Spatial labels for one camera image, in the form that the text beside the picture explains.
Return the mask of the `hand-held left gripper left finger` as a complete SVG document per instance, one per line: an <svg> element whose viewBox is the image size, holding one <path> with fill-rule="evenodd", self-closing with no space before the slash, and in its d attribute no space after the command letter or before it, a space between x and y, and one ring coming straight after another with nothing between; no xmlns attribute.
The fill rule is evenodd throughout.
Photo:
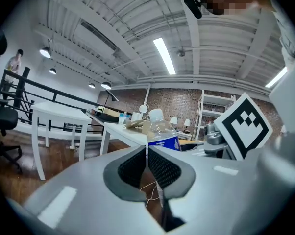
<svg viewBox="0 0 295 235"><path fill-rule="evenodd" d="M32 235L164 235L140 181L146 148L122 149L68 167L23 205L8 203Z"/></svg>

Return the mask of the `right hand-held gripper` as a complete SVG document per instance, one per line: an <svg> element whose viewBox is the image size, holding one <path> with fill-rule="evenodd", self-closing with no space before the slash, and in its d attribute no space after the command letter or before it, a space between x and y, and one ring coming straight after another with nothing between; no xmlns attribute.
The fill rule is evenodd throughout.
<svg viewBox="0 0 295 235"><path fill-rule="evenodd" d="M261 148L272 135L273 129L257 104L244 93L213 123L205 126L204 150L223 145L229 157L242 161L247 153Z"/></svg>

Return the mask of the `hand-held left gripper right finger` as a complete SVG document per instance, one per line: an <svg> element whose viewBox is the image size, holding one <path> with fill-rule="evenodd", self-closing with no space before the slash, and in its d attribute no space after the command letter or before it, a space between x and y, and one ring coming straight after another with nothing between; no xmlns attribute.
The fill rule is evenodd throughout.
<svg viewBox="0 0 295 235"><path fill-rule="evenodd" d="M148 150L163 190L162 227L180 235L260 235L276 230L295 193L295 144L251 150L243 161Z"/></svg>

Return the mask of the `clear plastic bottle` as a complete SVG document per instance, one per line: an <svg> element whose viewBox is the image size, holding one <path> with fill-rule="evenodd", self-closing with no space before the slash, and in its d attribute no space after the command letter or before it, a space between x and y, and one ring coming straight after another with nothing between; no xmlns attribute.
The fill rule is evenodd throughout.
<svg viewBox="0 0 295 235"><path fill-rule="evenodd" d="M161 109L153 109L149 112L151 126L147 131L147 143L153 146L181 151L176 130L164 119Z"/></svg>

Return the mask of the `white shelf unit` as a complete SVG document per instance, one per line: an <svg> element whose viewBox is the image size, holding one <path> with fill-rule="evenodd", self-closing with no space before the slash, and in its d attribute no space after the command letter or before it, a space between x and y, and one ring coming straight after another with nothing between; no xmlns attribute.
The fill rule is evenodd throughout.
<svg viewBox="0 0 295 235"><path fill-rule="evenodd" d="M198 99L197 114L192 136L193 141L203 140L202 134L206 124L214 122L225 111L236 102L236 96L230 97L216 96L206 94L201 91L201 96Z"/></svg>

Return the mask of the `round wooden table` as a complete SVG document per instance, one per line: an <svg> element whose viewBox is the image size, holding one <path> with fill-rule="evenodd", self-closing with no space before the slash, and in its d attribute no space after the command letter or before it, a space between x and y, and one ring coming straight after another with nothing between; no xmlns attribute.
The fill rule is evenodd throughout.
<svg viewBox="0 0 295 235"><path fill-rule="evenodd" d="M195 149L202 149L204 146L204 141L190 141L190 140L181 140L179 139L179 144L181 147L182 152L187 152L190 150L195 150Z"/></svg>

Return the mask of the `ceiling light strip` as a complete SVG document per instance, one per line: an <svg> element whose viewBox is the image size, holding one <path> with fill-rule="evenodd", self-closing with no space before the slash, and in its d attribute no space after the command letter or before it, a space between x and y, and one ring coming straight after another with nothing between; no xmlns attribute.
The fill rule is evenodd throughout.
<svg viewBox="0 0 295 235"><path fill-rule="evenodd" d="M165 45L164 40L162 38L158 38L158 39L153 40L153 43L156 46L164 64L168 70L169 75L176 75L175 68L173 66L171 57L169 55L169 52L168 52L168 49Z"/></svg>
<svg viewBox="0 0 295 235"><path fill-rule="evenodd" d="M287 72L288 67L285 66L265 87L271 88L272 86L274 86Z"/></svg>

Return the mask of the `white desk with grommet hole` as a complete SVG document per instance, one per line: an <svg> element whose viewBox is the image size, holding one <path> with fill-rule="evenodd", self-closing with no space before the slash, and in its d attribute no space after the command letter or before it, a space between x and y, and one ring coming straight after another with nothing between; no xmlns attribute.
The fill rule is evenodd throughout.
<svg viewBox="0 0 295 235"><path fill-rule="evenodd" d="M147 135L125 128L115 123L104 123L100 155L107 154L110 137L118 139L130 147L145 145L148 146Z"/></svg>

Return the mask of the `small plastic cup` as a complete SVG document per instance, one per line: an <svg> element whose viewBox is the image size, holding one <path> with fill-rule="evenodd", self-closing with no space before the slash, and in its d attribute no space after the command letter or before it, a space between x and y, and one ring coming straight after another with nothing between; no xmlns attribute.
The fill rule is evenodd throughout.
<svg viewBox="0 0 295 235"><path fill-rule="evenodd" d="M125 123L126 120L129 120L131 117L131 115L126 114L126 113L120 113L119 115L119 120L118 120L118 124L123 125Z"/></svg>

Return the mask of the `cardboard carton of snacks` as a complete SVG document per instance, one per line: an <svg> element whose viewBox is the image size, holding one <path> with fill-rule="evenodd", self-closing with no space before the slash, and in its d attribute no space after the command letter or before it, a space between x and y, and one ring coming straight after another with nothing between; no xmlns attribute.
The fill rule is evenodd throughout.
<svg viewBox="0 0 295 235"><path fill-rule="evenodd" d="M142 133L144 135L148 134L148 131L151 125L152 123L146 120L135 120L135 121L126 120L125 121L125 127L127 129Z"/></svg>

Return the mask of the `white table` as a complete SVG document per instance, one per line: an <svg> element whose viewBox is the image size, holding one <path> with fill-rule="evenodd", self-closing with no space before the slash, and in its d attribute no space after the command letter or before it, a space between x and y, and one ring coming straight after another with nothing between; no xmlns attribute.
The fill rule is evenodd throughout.
<svg viewBox="0 0 295 235"><path fill-rule="evenodd" d="M80 146L79 146L79 161L84 160L85 142L87 128L91 124L91 119L79 109L68 107L55 102L41 102L31 106L32 109L32 124L31 124L31 141L34 155L35 165L38 171L40 180L45 180L45 175L42 168L42 163L39 154L38 144L38 120L46 121L55 120L63 123L70 123L73 126L81 125Z"/></svg>

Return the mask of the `black desk lamp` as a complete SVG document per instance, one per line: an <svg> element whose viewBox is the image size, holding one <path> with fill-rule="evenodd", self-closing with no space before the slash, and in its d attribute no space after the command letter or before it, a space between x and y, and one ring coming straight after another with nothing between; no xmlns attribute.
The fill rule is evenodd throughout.
<svg viewBox="0 0 295 235"><path fill-rule="evenodd" d="M105 90L105 91L107 92L108 96L107 96L107 99L105 101L105 104L104 104L101 112L103 114L107 114L107 115L118 118L120 116L120 112L118 110L114 110L109 107L107 108L106 104L107 104L109 98L111 98L111 101L119 101L119 100L109 90Z"/></svg>

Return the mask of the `black office chair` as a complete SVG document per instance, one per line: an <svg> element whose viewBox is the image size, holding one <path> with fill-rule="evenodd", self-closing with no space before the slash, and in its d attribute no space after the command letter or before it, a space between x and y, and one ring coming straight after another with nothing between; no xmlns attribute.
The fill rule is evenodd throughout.
<svg viewBox="0 0 295 235"><path fill-rule="evenodd" d="M8 107L8 101L0 99L0 136L5 136L7 130L17 127L18 112ZM0 138L0 157L5 157L11 164L17 167L18 173L22 174L22 168L18 160L22 157L22 149L19 145L4 145Z"/></svg>

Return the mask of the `black metal railing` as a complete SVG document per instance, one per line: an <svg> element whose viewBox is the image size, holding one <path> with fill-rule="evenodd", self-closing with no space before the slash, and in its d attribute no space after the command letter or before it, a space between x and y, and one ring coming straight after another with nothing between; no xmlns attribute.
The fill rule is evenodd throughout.
<svg viewBox="0 0 295 235"><path fill-rule="evenodd" d="M92 110L104 106L69 93L34 82L25 76L4 71L0 82L0 98L8 100L8 107L17 110L18 121L26 125L32 123L31 106L39 102L52 102L62 106L91 113Z"/></svg>

